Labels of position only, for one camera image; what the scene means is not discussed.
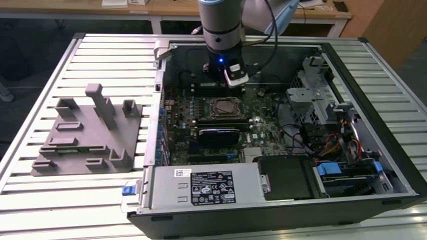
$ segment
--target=table leg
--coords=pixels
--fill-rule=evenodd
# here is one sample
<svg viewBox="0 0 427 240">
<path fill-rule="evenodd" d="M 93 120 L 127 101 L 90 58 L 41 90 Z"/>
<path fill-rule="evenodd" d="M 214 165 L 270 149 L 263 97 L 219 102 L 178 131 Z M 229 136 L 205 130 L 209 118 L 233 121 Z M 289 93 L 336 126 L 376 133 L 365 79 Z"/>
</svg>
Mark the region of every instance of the table leg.
<svg viewBox="0 0 427 240">
<path fill-rule="evenodd" d="M 153 34 L 162 34 L 162 16 L 151 16 L 151 28 L 153 28 Z"/>
<path fill-rule="evenodd" d="M 242 41 L 247 40 L 247 33 L 246 33 L 246 28 L 245 27 L 241 28 L 241 39 L 242 39 Z"/>
<path fill-rule="evenodd" d="M 328 37 L 329 38 L 340 38 L 346 27 L 349 19 L 337 19 L 332 30 L 329 31 Z"/>
</svg>

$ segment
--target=cpu socket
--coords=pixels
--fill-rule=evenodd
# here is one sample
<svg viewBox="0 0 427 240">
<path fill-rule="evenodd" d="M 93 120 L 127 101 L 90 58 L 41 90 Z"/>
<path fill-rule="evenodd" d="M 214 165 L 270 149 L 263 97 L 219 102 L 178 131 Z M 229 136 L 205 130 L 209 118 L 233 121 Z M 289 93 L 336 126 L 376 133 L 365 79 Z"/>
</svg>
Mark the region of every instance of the cpu socket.
<svg viewBox="0 0 427 240">
<path fill-rule="evenodd" d="M 237 97 L 215 98 L 210 101 L 213 119 L 241 119 L 241 100 Z"/>
</svg>

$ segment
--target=slotted metal surface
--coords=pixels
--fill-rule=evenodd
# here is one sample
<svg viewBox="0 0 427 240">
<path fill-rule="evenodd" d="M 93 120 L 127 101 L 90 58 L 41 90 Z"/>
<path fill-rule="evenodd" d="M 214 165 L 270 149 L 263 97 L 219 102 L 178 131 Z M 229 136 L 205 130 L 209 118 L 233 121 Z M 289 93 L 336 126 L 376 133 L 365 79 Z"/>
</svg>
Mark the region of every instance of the slotted metal surface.
<svg viewBox="0 0 427 240">
<path fill-rule="evenodd" d="M 157 40 L 201 38 L 138 34 L 87 34 L 75 39 L 42 93 L 11 150 L 2 161 L 0 239 L 147 239 L 122 213 L 122 186 L 143 177 L 146 140 L 157 69 Z M 398 141 L 422 174 L 427 177 L 426 109 L 369 45 L 357 39 L 282 38 L 285 42 L 330 42 Z M 103 94 L 114 104 L 135 99 L 145 105 L 134 172 L 117 174 L 33 177 L 39 155 L 58 116 L 53 107 L 59 97 L 86 97 L 89 83 L 102 83 Z M 338 91 L 349 100 L 342 86 Z M 394 210 L 346 226 L 324 226 L 284 231 L 242 233 L 199 239 L 422 239 L 427 227 L 427 206 Z"/>
</svg>

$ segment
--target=power supply label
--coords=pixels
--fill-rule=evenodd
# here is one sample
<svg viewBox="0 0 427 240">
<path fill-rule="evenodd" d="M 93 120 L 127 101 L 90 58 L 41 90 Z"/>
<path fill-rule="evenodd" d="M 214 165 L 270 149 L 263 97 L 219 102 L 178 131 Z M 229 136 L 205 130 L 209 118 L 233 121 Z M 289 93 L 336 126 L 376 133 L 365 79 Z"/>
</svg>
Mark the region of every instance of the power supply label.
<svg viewBox="0 0 427 240">
<path fill-rule="evenodd" d="M 195 206 L 234 204 L 237 191 L 233 171 L 191 173 L 191 203 Z"/>
</svg>

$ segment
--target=motherboard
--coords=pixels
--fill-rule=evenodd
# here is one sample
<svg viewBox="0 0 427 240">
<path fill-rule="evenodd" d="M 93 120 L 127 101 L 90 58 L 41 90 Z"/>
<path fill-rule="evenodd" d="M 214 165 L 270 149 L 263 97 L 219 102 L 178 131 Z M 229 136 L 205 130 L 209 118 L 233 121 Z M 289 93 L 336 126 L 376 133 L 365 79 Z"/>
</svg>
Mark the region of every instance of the motherboard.
<svg viewBox="0 0 427 240">
<path fill-rule="evenodd" d="M 288 154 L 278 124 L 280 96 L 266 86 L 170 88 L 165 108 L 170 165 L 253 162 Z"/>
</svg>

